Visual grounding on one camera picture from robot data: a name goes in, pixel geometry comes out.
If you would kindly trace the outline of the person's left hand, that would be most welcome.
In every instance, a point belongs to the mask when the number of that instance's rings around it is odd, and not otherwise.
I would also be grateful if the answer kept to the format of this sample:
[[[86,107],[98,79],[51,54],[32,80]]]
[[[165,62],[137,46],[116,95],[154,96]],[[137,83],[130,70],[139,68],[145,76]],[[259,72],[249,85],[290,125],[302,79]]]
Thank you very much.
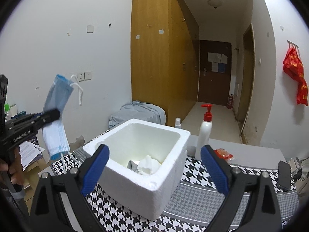
[[[21,164],[20,148],[16,147],[14,150],[14,162],[8,165],[5,161],[1,160],[1,172],[9,172],[11,177],[11,183],[23,186],[24,176],[23,176],[23,165]]]

